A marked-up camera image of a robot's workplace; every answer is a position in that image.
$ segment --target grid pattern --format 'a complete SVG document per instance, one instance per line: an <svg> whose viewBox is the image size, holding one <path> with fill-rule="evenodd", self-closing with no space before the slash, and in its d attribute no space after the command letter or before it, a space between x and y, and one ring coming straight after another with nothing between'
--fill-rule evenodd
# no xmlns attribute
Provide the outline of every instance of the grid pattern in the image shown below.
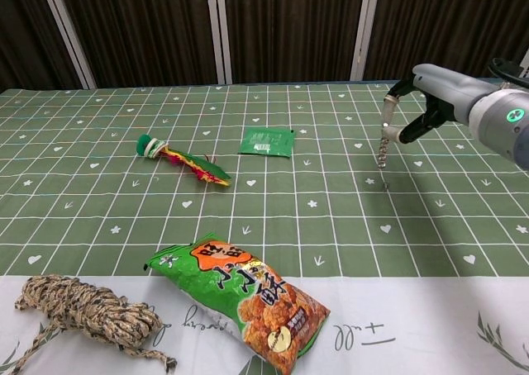
<svg viewBox="0 0 529 375"><path fill-rule="evenodd" d="M214 231L285 276L529 276L529 175L450 123L391 145L380 172L388 89L7 91L0 271L147 275L157 250ZM407 96L394 122L422 112L422 98ZM295 130L292 158L238 155L247 126ZM138 157L144 133L214 155L232 186Z"/></svg>

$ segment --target white star pattern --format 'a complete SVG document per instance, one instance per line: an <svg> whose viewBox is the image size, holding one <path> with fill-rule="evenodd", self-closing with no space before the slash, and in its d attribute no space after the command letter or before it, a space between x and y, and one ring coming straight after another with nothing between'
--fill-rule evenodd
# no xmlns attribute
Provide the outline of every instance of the white star pattern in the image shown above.
<svg viewBox="0 0 529 375"><path fill-rule="evenodd" d="M529 232L527 232L527 228L526 228L525 226L521 226L521 225L518 225L518 226L516 227L516 230L517 230L518 232L520 232L520 233L529 233Z"/></svg>

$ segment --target green indicator light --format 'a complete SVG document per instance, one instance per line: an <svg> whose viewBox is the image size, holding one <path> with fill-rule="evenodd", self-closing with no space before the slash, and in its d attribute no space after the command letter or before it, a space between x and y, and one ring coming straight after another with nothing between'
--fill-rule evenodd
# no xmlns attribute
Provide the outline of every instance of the green indicator light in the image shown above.
<svg viewBox="0 0 529 375"><path fill-rule="evenodd" d="M514 123L515 121L519 121L520 119L523 118L525 113L526 112L521 108L513 109L509 111L509 113L507 114L507 121L510 121L511 123Z"/></svg>

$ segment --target chips package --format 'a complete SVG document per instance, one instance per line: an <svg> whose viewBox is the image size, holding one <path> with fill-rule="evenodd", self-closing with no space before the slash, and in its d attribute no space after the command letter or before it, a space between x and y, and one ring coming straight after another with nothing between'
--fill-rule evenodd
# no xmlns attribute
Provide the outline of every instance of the chips package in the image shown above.
<svg viewBox="0 0 529 375"><path fill-rule="evenodd" d="M147 267L166 276L283 375L312 347L330 313L269 265L214 234L162 249Z"/></svg>

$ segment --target small green sachet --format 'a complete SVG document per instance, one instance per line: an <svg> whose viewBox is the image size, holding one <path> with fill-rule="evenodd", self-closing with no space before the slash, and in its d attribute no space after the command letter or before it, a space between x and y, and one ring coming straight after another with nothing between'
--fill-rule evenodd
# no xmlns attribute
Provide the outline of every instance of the small green sachet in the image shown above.
<svg viewBox="0 0 529 375"><path fill-rule="evenodd" d="M292 156L294 130L250 127L241 143L240 154Z"/></svg>

